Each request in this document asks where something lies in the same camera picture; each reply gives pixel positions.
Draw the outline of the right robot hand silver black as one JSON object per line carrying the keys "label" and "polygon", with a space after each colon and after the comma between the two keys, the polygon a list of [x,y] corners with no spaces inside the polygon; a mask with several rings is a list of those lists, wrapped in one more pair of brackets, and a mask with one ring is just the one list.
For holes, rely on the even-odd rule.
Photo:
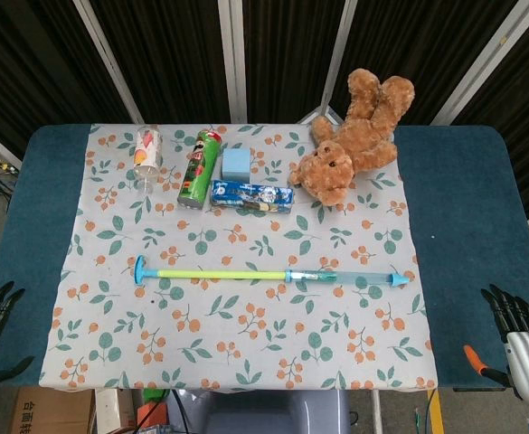
{"label": "right robot hand silver black", "polygon": [[478,375],[514,389],[517,396],[529,405],[529,303],[494,284],[488,289],[482,288],[480,292],[493,313],[508,370],[498,371],[483,363],[468,344],[463,346],[465,356]]}

